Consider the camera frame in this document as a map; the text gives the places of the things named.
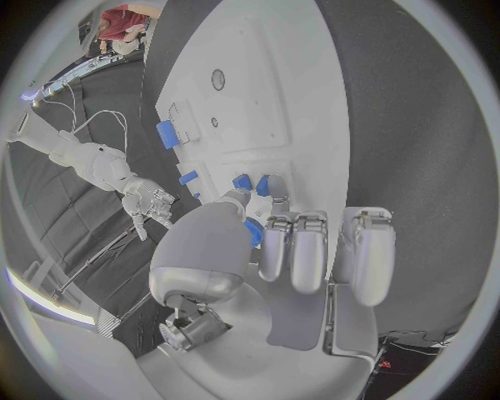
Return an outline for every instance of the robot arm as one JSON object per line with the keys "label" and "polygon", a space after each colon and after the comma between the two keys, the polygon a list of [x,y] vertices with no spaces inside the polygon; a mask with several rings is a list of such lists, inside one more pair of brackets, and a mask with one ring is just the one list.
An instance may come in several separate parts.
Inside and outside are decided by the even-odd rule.
{"label": "robot arm", "polygon": [[155,182],[138,177],[130,171],[125,154],[97,143],[80,143],[70,132],[58,132],[33,111],[26,112],[10,132],[9,142],[23,142],[45,153],[63,167],[73,167],[80,178],[106,191],[123,193],[122,205],[132,217],[141,240],[147,234],[143,215],[151,217],[166,228],[172,223],[170,207],[175,198]]}

